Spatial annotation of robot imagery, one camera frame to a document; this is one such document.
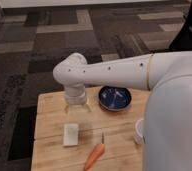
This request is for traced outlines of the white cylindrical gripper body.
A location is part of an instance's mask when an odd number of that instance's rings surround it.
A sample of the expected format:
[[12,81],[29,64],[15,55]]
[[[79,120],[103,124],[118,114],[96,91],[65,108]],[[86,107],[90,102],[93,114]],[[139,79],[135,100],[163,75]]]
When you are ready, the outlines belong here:
[[65,100],[69,105],[83,105],[87,101],[84,86],[70,87],[65,86]]

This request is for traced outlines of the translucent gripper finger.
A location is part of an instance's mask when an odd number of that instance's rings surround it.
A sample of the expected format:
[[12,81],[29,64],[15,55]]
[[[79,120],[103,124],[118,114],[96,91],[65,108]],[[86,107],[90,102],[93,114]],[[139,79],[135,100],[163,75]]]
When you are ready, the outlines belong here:
[[71,109],[72,109],[72,105],[68,105],[68,104],[67,104],[67,105],[65,106],[65,112],[66,112],[66,113],[69,113],[69,112],[71,111]]
[[84,104],[83,107],[84,107],[84,109],[85,109],[86,111],[88,111],[88,112],[91,112],[91,111],[92,111],[91,108],[90,108],[90,106],[89,106],[87,103]]

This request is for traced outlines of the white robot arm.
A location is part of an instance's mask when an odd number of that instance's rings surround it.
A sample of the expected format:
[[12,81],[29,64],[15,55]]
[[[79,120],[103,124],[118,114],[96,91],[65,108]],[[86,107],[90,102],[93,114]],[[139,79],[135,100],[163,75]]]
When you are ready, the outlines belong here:
[[148,90],[142,171],[192,171],[192,51],[95,64],[72,53],[54,67],[53,77],[69,103],[86,97],[86,84]]

